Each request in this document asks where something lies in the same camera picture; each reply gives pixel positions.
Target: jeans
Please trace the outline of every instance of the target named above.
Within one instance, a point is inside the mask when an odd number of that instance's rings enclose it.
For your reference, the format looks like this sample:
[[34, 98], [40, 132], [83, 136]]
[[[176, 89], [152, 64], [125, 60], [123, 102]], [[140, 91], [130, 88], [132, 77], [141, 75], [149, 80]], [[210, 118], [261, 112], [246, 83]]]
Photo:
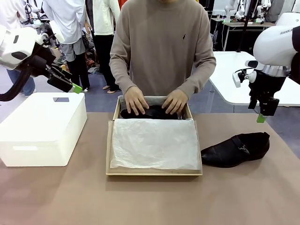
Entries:
[[[9, 75], [11, 82], [16, 83], [16, 81], [18, 80], [18, 78], [20, 76], [20, 72], [17, 70], [8, 70], [7, 69], [7, 73]], [[36, 88], [36, 85], [34, 83], [33, 78], [29, 77], [28, 81], [26, 82], [26, 84], [23, 87], [24, 95], [25, 96], [31, 95], [35, 88]]]

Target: black leather shoe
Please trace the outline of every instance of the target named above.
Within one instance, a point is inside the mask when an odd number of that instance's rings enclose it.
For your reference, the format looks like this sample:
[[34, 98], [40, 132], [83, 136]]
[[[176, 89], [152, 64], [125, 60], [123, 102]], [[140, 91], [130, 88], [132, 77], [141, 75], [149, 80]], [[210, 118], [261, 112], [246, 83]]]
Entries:
[[178, 120], [178, 115], [174, 113], [166, 114], [166, 109], [162, 109], [159, 105], [149, 106], [149, 109], [145, 109], [145, 114], [142, 114], [139, 109], [137, 109], [139, 114], [136, 115], [133, 110], [131, 113], [128, 113], [127, 109], [121, 111], [121, 116], [123, 119], [157, 119], [157, 120]]
[[216, 167], [234, 167], [246, 161], [261, 159], [270, 147], [264, 133], [240, 134], [201, 151], [202, 163]]

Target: hand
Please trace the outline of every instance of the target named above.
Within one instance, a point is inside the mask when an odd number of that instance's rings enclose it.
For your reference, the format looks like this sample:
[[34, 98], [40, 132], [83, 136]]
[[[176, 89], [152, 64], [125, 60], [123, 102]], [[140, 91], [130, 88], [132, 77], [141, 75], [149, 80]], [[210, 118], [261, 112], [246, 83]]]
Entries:
[[87, 21], [85, 21], [84, 27], [85, 27], [86, 32], [88, 34], [90, 34], [90, 31], [92, 30], [92, 27], [89, 25], [89, 23]]
[[170, 114], [173, 115], [174, 113], [180, 113], [187, 101], [187, 95], [182, 90], [176, 89], [168, 95], [168, 98], [164, 102], [162, 108], [164, 109], [169, 105], [165, 113], [168, 114], [171, 112]]
[[149, 109], [149, 106], [145, 101], [142, 91], [136, 86], [130, 87], [126, 91], [124, 98], [126, 101], [126, 107], [128, 113], [131, 113], [131, 109], [132, 109], [135, 112], [135, 114], [138, 115], [139, 112], [136, 109], [138, 108], [142, 114], [145, 114], [144, 108]]

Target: sneaker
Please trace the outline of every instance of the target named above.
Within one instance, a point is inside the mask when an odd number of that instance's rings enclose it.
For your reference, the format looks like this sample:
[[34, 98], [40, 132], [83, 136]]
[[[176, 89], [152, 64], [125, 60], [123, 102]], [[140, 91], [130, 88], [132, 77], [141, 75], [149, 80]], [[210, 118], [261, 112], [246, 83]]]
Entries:
[[[34, 89], [34, 91], [32, 92], [32, 94], [33, 94], [33, 93], [36, 93], [36, 92], [37, 92], [37, 90], [36, 90], [36, 89]], [[25, 95], [25, 98], [28, 98], [29, 96], [30, 96], [30, 95], [28, 95], [28, 96], [27, 96], [27, 95]]]

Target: table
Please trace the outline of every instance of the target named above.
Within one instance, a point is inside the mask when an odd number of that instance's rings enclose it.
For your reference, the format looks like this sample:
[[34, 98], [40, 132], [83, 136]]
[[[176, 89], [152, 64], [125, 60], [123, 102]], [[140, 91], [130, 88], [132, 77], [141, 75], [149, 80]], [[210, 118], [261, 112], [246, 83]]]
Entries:
[[[214, 20], [217, 22], [216, 28], [217, 28], [218, 23], [223, 22], [223, 20], [218, 20], [217, 18], [212, 18], [211, 20]], [[226, 50], [229, 32], [230, 31], [234, 31], [234, 32], [243, 31], [244, 25], [245, 25], [245, 23], [243, 23], [243, 22], [226, 22], [223, 24], [223, 29], [225, 28], [225, 26], [227, 26], [223, 51]], [[271, 23], [271, 22], [265, 22], [263, 24], [253, 22], [251, 24], [248, 23], [246, 31], [258, 31], [258, 30], [263, 31], [266, 28], [272, 27], [272, 26], [275, 26], [275, 24]]]
[[233, 135], [268, 132], [262, 160], [203, 167], [203, 176], [106, 177], [108, 120], [88, 114], [66, 167], [6, 168], [0, 163], [3, 225], [296, 225], [300, 161], [256, 114], [194, 115], [200, 147]]
[[[249, 105], [250, 88], [249, 81], [245, 80], [240, 88], [236, 88], [232, 75], [235, 71], [243, 68], [247, 60], [255, 58], [247, 52], [214, 52], [217, 60], [215, 72], [210, 77], [211, 88], [206, 104], [206, 113], [211, 112], [214, 93], [217, 90], [222, 99], [231, 105]], [[300, 106], [300, 85], [290, 78], [285, 80], [281, 90], [274, 97], [278, 98], [279, 106]]]
[[23, 27], [31, 27], [33, 29], [37, 29], [37, 28], [40, 28], [41, 26], [43, 26], [43, 24], [31, 24], [31, 23], [28, 23], [26, 25], [22, 25]]

